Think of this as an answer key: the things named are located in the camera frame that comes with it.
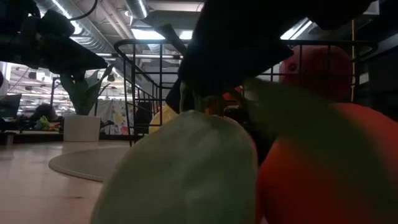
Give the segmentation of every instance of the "ceiling light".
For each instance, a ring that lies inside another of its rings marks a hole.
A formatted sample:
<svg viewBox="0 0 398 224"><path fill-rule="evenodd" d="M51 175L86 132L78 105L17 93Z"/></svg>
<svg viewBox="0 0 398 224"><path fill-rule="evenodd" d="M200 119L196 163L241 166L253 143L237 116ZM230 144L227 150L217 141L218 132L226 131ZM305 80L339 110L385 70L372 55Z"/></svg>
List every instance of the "ceiling light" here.
<svg viewBox="0 0 398 224"><path fill-rule="evenodd" d="M107 53L97 53L97 55L100 57L112 57L112 54L107 54Z"/></svg>
<svg viewBox="0 0 398 224"><path fill-rule="evenodd" d="M99 100L124 100L124 96L99 96ZM127 100L132 100L132 96L128 96Z"/></svg>
<svg viewBox="0 0 398 224"><path fill-rule="evenodd" d="M303 26L299 31L297 31L296 34L294 34L294 36L292 38L290 38L291 40L295 40L297 37L299 37L308 27L310 27L310 25L312 24L312 21L309 21L305 26Z"/></svg>
<svg viewBox="0 0 398 224"><path fill-rule="evenodd" d="M294 40L296 39L300 34L302 34L304 32L304 30L306 28L308 28L308 26L310 26L312 24L311 21L308 20L308 18L305 18L303 20L301 20L300 22L298 22L296 25L294 25L291 29L289 29L288 31L286 31L281 37L280 39L282 40Z"/></svg>
<svg viewBox="0 0 398 224"><path fill-rule="evenodd" d="M164 40L164 36L153 30L131 29L137 40Z"/></svg>
<svg viewBox="0 0 398 224"><path fill-rule="evenodd" d="M117 70L116 70L116 68L112 68L112 72L114 72L116 75L118 75L118 76L120 76L120 77L123 77Z"/></svg>
<svg viewBox="0 0 398 224"><path fill-rule="evenodd" d="M192 38L193 31L192 30L185 30L182 31L180 34L180 39L182 40L190 40Z"/></svg>

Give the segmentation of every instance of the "red object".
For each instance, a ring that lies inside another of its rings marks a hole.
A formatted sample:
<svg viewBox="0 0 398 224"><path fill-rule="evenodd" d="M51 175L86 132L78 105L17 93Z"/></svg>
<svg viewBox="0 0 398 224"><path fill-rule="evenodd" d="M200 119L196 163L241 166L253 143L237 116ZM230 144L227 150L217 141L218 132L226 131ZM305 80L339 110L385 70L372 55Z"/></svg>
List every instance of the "red object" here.
<svg viewBox="0 0 398 224"><path fill-rule="evenodd" d="M372 137L391 183L398 189L398 123L359 105L335 106ZM376 211L356 189L338 188L331 170L295 153L299 150L294 147L298 146L288 139L278 139L259 170L259 209L269 224L380 223Z"/></svg>
<svg viewBox="0 0 398 224"><path fill-rule="evenodd" d="M236 87L235 90L238 91L238 93L242 93L242 87L240 87L240 86ZM229 94L229 93L225 93L223 95L223 97L224 97L224 100L235 100L235 98L233 96L231 96L231 94Z"/></svg>
<svg viewBox="0 0 398 224"><path fill-rule="evenodd" d="M299 85L317 95L333 101L349 98L352 84L352 62L339 47L331 47L330 69L328 72L328 47L303 46L302 77L300 71L300 47L294 48L294 55L283 61L279 67L279 81Z"/></svg>

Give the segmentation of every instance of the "floor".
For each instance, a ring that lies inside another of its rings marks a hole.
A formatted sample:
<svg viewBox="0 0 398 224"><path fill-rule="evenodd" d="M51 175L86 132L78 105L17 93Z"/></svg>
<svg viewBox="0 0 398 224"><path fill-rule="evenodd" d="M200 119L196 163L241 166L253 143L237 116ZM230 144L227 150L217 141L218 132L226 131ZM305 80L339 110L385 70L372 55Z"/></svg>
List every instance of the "floor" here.
<svg viewBox="0 0 398 224"><path fill-rule="evenodd" d="M49 169L48 162L65 153L124 146L129 147L129 143L0 146L0 223L89 223L102 184L56 173Z"/></svg>

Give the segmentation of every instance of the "plant leaf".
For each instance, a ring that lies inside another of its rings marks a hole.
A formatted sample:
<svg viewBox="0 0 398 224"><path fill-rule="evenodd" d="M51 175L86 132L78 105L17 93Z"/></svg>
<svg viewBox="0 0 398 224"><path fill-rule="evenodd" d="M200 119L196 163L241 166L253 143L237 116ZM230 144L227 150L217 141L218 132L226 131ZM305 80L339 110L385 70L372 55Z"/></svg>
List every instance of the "plant leaf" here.
<svg viewBox="0 0 398 224"><path fill-rule="evenodd" d="M98 82L98 72L99 70L95 71L90 77L86 78L87 86L91 87Z"/></svg>
<svg viewBox="0 0 398 224"><path fill-rule="evenodd" d="M101 81L98 81L95 85L89 87L85 91L85 93L82 96L82 114L81 115L88 115L93 108L97 98L98 98L98 93L100 92L101 89Z"/></svg>
<svg viewBox="0 0 398 224"><path fill-rule="evenodd" d="M106 84L104 87L102 87L102 90L100 91L100 93L98 94L98 96L101 96L101 94L105 91L106 87L108 87L110 85L110 83Z"/></svg>
<svg viewBox="0 0 398 224"><path fill-rule="evenodd" d="M81 98L84 91L87 89L87 83L84 81L74 82L70 74L61 74L60 80L62 88L69 94L70 101L76 110L76 114L80 114L81 106L83 104Z"/></svg>
<svg viewBox="0 0 398 224"><path fill-rule="evenodd" d="M105 72L102 74L102 77L100 78L101 83L104 80L104 78L106 78L108 75L110 75L112 73L113 67L114 67L114 65L110 65L106 68Z"/></svg>
<svg viewBox="0 0 398 224"><path fill-rule="evenodd" d="M397 204L386 168L373 143L356 125L329 102L301 88L258 79L248 80L245 86L258 97L258 103L248 102L248 110L262 134L266 133L262 127L269 127L295 141L302 146L298 153L337 174L340 187L358 189L386 223L393 220L392 208Z"/></svg>

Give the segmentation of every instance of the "round rug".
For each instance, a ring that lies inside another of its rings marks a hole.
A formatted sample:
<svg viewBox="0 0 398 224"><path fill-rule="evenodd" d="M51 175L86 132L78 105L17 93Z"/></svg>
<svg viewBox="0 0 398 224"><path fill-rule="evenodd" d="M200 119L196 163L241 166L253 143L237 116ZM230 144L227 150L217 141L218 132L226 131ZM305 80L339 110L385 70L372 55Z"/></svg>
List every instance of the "round rug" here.
<svg viewBox="0 0 398 224"><path fill-rule="evenodd" d="M66 175L104 182L128 150L128 147L116 147L63 154L51 159L49 167Z"/></svg>

